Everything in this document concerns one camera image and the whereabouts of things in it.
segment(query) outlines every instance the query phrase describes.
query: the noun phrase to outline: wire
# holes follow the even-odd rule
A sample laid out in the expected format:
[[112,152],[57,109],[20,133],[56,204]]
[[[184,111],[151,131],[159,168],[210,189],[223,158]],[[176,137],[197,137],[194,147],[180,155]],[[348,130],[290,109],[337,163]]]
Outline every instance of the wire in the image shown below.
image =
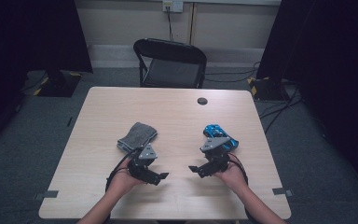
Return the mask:
[[[291,107],[291,106],[293,106],[293,105],[297,105],[298,103],[300,103],[302,101],[302,97],[298,100],[298,101],[296,101],[295,103],[292,103],[291,105],[289,105],[289,106],[287,106],[287,107]],[[267,113],[266,115],[262,115],[261,117],[259,117],[260,119],[263,119],[263,118],[265,118],[265,117],[267,117],[267,116],[269,116],[269,115],[273,115],[273,114],[275,114],[275,113],[278,113],[279,111],[281,111],[282,109],[285,109],[284,107],[283,108],[281,108],[281,109],[277,109],[277,110],[274,110],[274,111],[272,111],[272,112],[269,112],[269,113]]]
[[[193,3],[191,3],[191,6],[190,6],[190,9],[191,9],[191,21],[195,21],[196,20],[196,18],[195,18],[195,3],[193,2]],[[190,35],[189,35],[189,40],[188,40],[188,43],[193,43],[193,40],[191,39],[192,38],[192,36],[193,36],[193,23],[194,22],[191,22],[190,23]]]
[[116,170],[116,174],[117,174],[120,170],[128,170],[128,168],[126,168],[126,167],[122,167],[122,168],[120,168],[120,169]]
[[209,73],[209,74],[205,74],[205,75],[212,76],[212,75],[228,75],[228,74],[233,75],[233,74],[248,74],[248,73],[252,73],[251,75],[249,75],[247,77],[244,77],[244,78],[241,78],[241,79],[222,81],[222,80],[213,80],[213,79],[205,78],[204,80],[212,81],[212,82],[240,82],[240,81],[244,81],[244,80],[248,79],[249,77],[251,77],[255,73],[255,71],[257,71],[257,68],[255,68],[255,65],[258,64],[258,63],[260,63],[260,62],[254,63],[253,70],[248,71],[248,72],[242,72],[242,73]]
[[264,134],[266,134],[269,131],[269,128],[271,127],[272,123],[280,116],[280,114],[285,110],[286,108],[290,107],[290,103],[292,103],[293,99],[296,97],[296,93],[298,91],[298,87],[295,90],[295,93],[293,93],[293,96],[290,98],[290,100],[287,102],[287,104],[280,110],[278,110],[278,114],[274,117],[274,119],[269,123],[266,130],[264,131]]
[[279,102],[279,103],[278,103],[278,102],[270,102],[270,101],[268,101],[268,102],[261,101],[261,102],[260,102],[260,101],[257,101],[257,100],[254,100],[254,102],[255,102],[255,103],[264,103],[264,104],[274,104],[274,105],[271,105],[271,106],[265,108],[265,109],[263,110],[263,112],[261,112],[261,114],[258,115],[258,117],[259,117],[260,119],[261,119],[261,118],[264,118],[264,117],[263,117],[263,116],[264,116],[264,113],[266,113],[267,110],[271,109],[272,107],[286,104],[286,102]]
[[171,8],[165,7],[165,9],[167,10],[168,23],[170,24],[170,40],[173,42],[173,34],[172,34],[172,27],[171,27]]
[[124,160],[126,160],[134,151],[138,150],[139,148],[136,147],[135,149],[131,150],[129,153],[127,153],[127,155],[125,155],[123,157],[123,159],[121,159],[121,161],[117,164],[117,166],[115,167],[115,169],[112,171],[112,173],[116,173],[118,171],[118,167],[121,165],[121,163],[123,163]]
[[236,155],[234,155],[234,154],[232,154],[231,152],[228,152],[228,155],[231,155],[231,156],[233,156],[235,159],[237,159],[237,161],[240,163],[240,168],[242,168],[243,170],[244,170],[244,168],[243,168],[243,165],[242,165],[242,162],[240,161],[240,159],[238,159],[238,157],[236,156]]
[[21,91],[28,91],[29,89],[31,89],[32,87],[34,87],[37,83],[39,83],[46,75],[46,71],[45,73],[43,74],[43,76],[41,78],[39,78],[34,84],[32,84],[31,86],[29,87],[25,87],[24,89],[22,89]]
[[[238,160],[238,158],[234,154],[232,154],[232,153],[228,153],[228,154],[230,154],[231,156],[235,157],[235,159]],[[248,183],[248,181],[249,181],[248,180],[248,175],[246,174],[245,168],[243,168],[243,165],[242,165],[241,161],[240,160],[238,160],[238,161],[229,160],[229,162],[234,163],[236,166],[238,166],[238,168],[240,168],[240,170],[242,171],[242,175],[243,175],[243,178],[245,179],[246,184],[249,184]]]
[[[255,68],[255,66],[256,66],[258,63],[260,63],[260,62],[254,63],[254,65],[253,65],[253,69],[254,69],[254,70],[257,70],[257,69]],[[248,73],[251,73],[251,72],[254,72],[254,71],[252,70],[252,71],[248,71],[248,72],[205,73],[205,75],[207,75],[207,76],[213,76],[213,75],[248,74]]]

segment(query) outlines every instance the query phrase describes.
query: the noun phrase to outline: wooden table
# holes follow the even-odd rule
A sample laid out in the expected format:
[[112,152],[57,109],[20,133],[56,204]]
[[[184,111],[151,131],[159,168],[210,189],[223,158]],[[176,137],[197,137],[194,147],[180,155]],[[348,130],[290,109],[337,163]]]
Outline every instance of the wooden table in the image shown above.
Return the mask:
[[[207,105],[198,104],[200,97]],[[106,178],[125,153],[117,148],[135,122],[158,131],[152,142],[158,158],[149,166],[169,172],[158,186],[141,185],[125,195],[111,213],[117,219],[246,219],[243,205],[223,182],[200,178],[188,165],[200,166],[208,124],[219,124],[240,142],[235,154],[249,186],[280,217],[291,211],[269,150],[253,98],[248,91],[95,87],[83,104],[55,175],[42,218],[81,218],[104,194]]]

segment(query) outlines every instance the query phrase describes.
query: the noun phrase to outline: gray sock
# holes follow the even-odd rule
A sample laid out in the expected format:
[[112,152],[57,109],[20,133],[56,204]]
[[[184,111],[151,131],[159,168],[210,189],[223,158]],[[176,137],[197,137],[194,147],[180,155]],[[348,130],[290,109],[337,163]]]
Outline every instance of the gray sock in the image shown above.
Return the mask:
[[118,139],[117,147],[130,152],[137,147],[145,147],[156,135],[157,131],[153,127],[136,122],[125,137]]

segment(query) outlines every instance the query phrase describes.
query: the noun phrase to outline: wall baseboard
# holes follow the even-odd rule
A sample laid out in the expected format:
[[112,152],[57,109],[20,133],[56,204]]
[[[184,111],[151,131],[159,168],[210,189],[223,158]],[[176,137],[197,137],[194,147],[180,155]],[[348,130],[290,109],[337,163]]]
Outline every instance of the wall baseboard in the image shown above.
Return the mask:
[[[138,59],[132,46],[88,45],[89,58],[94,68],[138,67]],[[201,49],[208,67],[253,67],[261,61],[264,49]]]

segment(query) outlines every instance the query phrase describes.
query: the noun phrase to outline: black chair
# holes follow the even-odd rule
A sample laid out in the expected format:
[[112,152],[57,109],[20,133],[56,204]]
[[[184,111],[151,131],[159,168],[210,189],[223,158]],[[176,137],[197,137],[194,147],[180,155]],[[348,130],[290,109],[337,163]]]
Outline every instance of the black chair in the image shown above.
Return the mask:
[[[133,49],[139,59],[141,87],[202,88],[207,59],[200,49],[153,38],[136,41]],[[148,67],[144,58],[152,59]]]

